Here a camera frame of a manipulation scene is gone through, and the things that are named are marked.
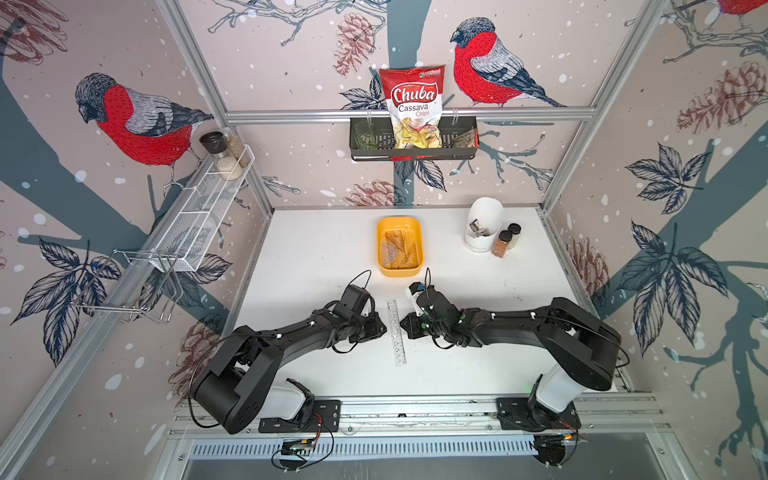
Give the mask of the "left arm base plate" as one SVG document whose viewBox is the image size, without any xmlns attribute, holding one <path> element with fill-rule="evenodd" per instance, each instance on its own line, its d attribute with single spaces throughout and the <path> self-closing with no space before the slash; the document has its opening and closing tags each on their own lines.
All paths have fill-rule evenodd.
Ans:
<svg viewBox="0 0 768 480">
<path fill-rule="evenodd" d="M 338 399 L 306 400 L 296 415 L 288 420 L 264 418 L 258 423 L 259 433 L 316 433 L 327 428 L 336 433 L 342 402 Z"/>
</svg>

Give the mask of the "metal clips in cup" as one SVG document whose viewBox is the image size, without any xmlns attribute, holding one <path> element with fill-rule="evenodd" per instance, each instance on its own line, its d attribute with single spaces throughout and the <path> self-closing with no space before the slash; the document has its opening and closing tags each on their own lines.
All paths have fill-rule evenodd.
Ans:
<svg viewBox="0 0 768 480">
<path fill-rule="evenodd" d="M 469 237 L 472 239 L 485 238 L 490 235 L 489 230 L 478 219 L 474 219 L 469 224 Z"/>
</svg>

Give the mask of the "white utensil holder cup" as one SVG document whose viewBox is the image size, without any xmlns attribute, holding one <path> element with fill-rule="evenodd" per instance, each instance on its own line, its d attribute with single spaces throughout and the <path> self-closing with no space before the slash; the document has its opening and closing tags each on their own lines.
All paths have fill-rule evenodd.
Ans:
<svg viewBox="0 0 768 480">
<path fill-rule="evenodd" d="M 478 219 L 488 228 L 490 235 L 485 238 L 472 239 L 469 237 L 469 224 Z M 496 237 L 502 230 L 504 220 L 504 207 L 501 202 L 490 197 L 477 199 L 470 207 L 463 242 L 467 249 L 474 253 L 489 252 L 496 242 Z"/>
</svg>

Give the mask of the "brown spice jar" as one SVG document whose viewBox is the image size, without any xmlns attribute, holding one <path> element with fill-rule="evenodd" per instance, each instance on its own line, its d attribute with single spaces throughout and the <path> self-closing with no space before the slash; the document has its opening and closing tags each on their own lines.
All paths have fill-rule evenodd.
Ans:
<svg viewBox="0 0 768 480">
<path fill-rule="evenodd" d="M 510 232 L 509 230 L 502 230 L 497 236 L 496 242 L 491 250 L 491 253 L 498 258 L 503 258 L 513 238 L 514 238 L 514 234 L 512 232 Z"/>
</svg>

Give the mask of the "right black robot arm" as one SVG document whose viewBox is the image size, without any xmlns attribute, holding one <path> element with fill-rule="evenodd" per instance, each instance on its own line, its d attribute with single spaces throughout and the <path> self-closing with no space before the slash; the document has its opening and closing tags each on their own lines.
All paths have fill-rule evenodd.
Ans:
<svg viewBox="0 0 768 480">
<path fill-rule="evenodd" d="M 528 409 L 550 415 L 564 412 L 586 390 L 610 390 L 621 351 L 615 329 L 564 297 L 532 310 L 490 311 L 460 310 L 440 293 L 421 293 L 400 326 L 410 339 L 441 338 L 449 347 L 510 344 L 546 350 L 556 365 L 534 383 Z"/>
</svg>

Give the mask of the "glass spice jar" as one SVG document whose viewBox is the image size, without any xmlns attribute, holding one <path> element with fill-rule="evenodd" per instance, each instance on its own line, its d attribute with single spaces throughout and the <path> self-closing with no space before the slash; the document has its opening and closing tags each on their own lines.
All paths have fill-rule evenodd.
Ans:
<svg viewBox="0 0 768 480">
<path fill-rule="evenodd" d="M 231 127 L 224 127 L 221 129 L 221 132 L 226 140 L 230 153 L 238 159 L 238 162 L 242 167 L 246 167 L 249 164 L 249 157 L 245 153 L 245 144 L 238 133 Z"/>
</svg>

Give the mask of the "black hanging basket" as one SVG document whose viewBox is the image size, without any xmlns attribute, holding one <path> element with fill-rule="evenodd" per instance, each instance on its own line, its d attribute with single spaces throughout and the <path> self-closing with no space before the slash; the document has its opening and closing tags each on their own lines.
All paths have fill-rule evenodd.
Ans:
<svg viewBox="0 0 768 480">
<path fill-rule="evenodd" d="M 443 118 L 419 128 L 409 119 L 352 119 L 349 148 L 355 161 L 471 160 L 479 148 L 474 117 Z"/>
</svg>

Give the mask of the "clear shape stencil ruler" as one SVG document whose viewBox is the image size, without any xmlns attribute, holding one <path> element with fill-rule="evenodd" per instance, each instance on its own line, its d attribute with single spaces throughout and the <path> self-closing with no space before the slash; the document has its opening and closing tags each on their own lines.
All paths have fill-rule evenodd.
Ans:
<svg viewBox="0 0 768 480">
<path fill-rule="evenodd" d="M 387 301 L 387 311 L 392 348 L 397 366 L 404 366 L 407 363 L 405 348 L 402 339 L 402 330 L 400 327 L 400 317 L 397 308 L 397 302 L 394 299 Z"/>
</svg>

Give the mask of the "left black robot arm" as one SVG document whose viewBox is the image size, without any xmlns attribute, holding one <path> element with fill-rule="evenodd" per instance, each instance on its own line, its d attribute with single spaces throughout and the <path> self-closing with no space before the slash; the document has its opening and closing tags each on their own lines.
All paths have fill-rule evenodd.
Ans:
<svg viewBox="0 0 768 480">
<path fill-rule="evenodd" d="M 386 332 L 377 312 L 361 315 L 345 307 L 339 312 L 321 308 L 279 329 L 239 327 L 220 342 L 204 368 L 195 369 L 188 399 L 236 434 L 257 418 L 283 365 L 344 340 L 357 345 Z"/>
</svg>

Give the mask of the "pink triangle set square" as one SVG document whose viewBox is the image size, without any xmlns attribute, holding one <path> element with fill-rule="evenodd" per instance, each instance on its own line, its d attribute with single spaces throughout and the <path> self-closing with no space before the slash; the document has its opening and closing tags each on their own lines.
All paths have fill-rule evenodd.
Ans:
<svg viewBox="0 0 768 480">
<path fill-rule="evenodd" d="M 395 269 L 413 269 L 419 265 L 418 248 L 414 236 L 409 231 L 398 231 L 393 235 L 397 254 L 392 263 Z"/>
</svg>

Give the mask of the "yellow plastic storage box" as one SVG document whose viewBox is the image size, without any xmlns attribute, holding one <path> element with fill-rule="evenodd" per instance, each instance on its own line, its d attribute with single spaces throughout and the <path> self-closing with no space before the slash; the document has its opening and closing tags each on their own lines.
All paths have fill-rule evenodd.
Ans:
<svg viewBox="0 0 768 480">
<path fill-rule="evenodd" d="M 376 246 L 379 270 L 385 277 L 414 277 L 424 265 L 421 225 L 413 217 L 381 219 L 377 225 Z"/>
</svg>

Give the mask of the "black lid grinder jar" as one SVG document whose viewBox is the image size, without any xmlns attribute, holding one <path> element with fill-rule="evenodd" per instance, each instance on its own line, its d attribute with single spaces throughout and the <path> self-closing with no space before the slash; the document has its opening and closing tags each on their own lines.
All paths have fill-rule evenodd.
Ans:
<svg viewBox="0 0 768 480">
<path fill-rule="evenodd" d="M 199 142 L 215 160 L 220 160 L 230 155 L 226 137 L 220 131 L 211 131 L 201 135 Z"/>
</svg>

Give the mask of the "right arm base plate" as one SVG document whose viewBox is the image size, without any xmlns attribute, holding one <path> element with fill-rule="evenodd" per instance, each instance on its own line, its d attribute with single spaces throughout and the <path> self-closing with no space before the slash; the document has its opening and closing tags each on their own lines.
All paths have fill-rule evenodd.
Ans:
<svg viewBox="0 0 768 480">
<path fill-rule="evenodd" d="M 535 399 L 515 395 L 495 399 L 496 418 L 503 430 L 540 433 L 546 430 L 581 428 L 573 402 L 557 413 L 541 406 Z"/>
</svg>

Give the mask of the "red Chuba chips bag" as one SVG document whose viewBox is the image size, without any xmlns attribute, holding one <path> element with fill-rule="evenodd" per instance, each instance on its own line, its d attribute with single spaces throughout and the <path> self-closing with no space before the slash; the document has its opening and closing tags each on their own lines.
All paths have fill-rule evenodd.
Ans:
<svg viewBox="0 0 768 480">
<path fill-rule="evenodd" d="M 442 147 L 444 66 L 383 69 L 379 72 L 395 149 Z"/>
</svg>

